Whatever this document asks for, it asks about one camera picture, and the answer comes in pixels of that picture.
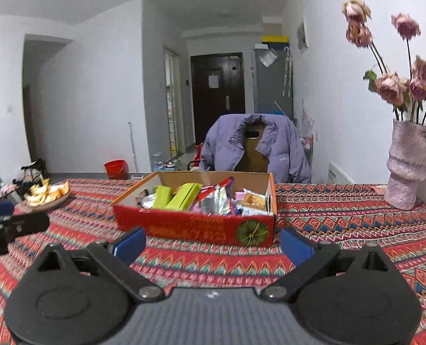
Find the oat crisp snack packet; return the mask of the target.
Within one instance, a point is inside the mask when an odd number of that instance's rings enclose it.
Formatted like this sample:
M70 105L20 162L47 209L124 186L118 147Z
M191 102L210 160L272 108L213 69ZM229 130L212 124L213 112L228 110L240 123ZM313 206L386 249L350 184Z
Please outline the oat crisp snack packet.
M256 210L268 210L267 197L248 189L243 190L243 196L239 204Z

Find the green snack bar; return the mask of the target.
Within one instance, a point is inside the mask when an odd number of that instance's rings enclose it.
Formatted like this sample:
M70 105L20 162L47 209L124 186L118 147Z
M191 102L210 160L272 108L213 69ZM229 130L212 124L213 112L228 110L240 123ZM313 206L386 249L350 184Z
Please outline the green snack bar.
M179 190L166 206L170 211L188 211L193 205L196 197L200 193L202 184L186 183L179 187Z
M152 208L163 210L172 199L172 188L169 186L158 185L155 188L155 198Z

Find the plate of orange peels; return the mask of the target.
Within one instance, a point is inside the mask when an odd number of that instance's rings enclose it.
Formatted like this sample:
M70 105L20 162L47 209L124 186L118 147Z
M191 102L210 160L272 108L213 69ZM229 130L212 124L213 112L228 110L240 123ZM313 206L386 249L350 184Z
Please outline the plate of orange peels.
M51 210L65 202L70 195L70 184L65 181L60 184L51 185L49 179L45 179L41 184L30 187L24 196L27 206L36 211Z

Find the red patterned tablecloth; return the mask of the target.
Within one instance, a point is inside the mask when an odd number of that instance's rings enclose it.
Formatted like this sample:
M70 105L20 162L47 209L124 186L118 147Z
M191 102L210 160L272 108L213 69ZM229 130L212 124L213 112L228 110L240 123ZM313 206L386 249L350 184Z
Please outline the red patterned tablecloth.
M50 213L43 234L16 240L0 256L0 344L12 339L3 322L6 298L37 254L52 243L82 248L119 237L112 201L132 181L70 179L70 197ZM277 228L295 227L313 241L342 248L379 244L401 271L422 305L415 344L426 344L426 203L395 210L371 185L275 186ZM278 247L238 248L150 237L133 269L164 290L174 287L261 288L285 275L293 264Z

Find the red plastic bucket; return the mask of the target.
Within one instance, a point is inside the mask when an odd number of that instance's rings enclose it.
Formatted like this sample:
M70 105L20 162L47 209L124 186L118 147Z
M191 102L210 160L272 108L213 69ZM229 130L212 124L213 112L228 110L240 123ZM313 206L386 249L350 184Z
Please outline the red plastic bucket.
M125 160L111 160L104 164L106 175L111 180L127 180L128 165Z

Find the pink textured vase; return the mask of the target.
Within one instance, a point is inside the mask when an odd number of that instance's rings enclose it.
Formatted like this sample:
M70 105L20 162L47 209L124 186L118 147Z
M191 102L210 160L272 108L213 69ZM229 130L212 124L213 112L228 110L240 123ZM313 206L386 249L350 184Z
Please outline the pink textured vase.
M412 210L418 184L426 179L426 126L393 121L387 169L385 201L399 210Z

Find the red cardboard snack box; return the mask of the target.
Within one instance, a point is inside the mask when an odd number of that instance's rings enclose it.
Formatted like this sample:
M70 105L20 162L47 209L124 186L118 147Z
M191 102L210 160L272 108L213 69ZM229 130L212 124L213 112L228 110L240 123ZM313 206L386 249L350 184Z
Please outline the red cardboard snack box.
M267 197L269 215L204 215L189 211L144 209L137 204L140 194L155 192L159 185L177 189L186 183L217 185L232 177L233 191L244 189ZM159 171L133 185L112 202L121 231L143 227L152 237L180 239L216 245L269 247L272 245L277 216L273 175L231 171Z

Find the silver foil snack packet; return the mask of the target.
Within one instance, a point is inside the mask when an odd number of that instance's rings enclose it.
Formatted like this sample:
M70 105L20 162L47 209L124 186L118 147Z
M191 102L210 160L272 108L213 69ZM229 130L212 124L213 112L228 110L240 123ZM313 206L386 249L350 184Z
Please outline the silver foil snack packet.
M220 181L217 185L198 195L200 212L205 215L235 216L238 214L233 193L233 177Z

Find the purple puffer jacket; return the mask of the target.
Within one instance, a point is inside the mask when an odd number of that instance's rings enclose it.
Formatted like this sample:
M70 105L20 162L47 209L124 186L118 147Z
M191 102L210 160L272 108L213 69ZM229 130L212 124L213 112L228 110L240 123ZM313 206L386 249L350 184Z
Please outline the purple puffer jacket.
M264 125L255 150L268 160L267 172L278 183L311 183L311 168L293 122L276 114L225 114L209 128L199 170L236 171L245 155L246 127Z

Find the wooden chair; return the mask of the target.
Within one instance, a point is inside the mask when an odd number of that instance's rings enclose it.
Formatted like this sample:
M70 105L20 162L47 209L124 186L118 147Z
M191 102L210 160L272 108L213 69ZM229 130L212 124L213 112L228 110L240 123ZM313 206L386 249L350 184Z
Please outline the wooden chair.
M269 159L257 151L264 128L265 124L262 122L246 125L243 131L243 157L236 166L235 171L261 173L268 171Z

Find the dried pink roses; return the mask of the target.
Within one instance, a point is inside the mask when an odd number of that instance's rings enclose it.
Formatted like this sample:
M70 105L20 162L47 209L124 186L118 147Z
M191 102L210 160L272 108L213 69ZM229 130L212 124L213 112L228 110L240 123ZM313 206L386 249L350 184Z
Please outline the dried pink roses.
M360 49L369 50L374 64L363 75L368 90L390 104L394 118L426 128L426 59L412 53L411 41L421 35L420 24L408 13L396 13L391 25L403 42L405 63L388 64L380 53L369 28L372 21L370 7L363 0L347 0L342 4L346 19L346 40Z

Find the grey refrigerator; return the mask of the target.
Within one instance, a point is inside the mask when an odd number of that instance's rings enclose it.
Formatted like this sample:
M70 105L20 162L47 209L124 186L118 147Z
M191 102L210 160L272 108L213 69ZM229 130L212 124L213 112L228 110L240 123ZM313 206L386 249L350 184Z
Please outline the grey refrigerator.
M288 44L255 48L254 112L293 120L293 58Z

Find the dark entrance door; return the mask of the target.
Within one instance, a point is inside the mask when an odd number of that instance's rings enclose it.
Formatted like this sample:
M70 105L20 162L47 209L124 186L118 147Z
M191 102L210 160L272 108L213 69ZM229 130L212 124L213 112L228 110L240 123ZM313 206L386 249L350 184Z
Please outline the dark entrance door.
M223 114L243 114L246 98L240 53L190 58L195 144Z

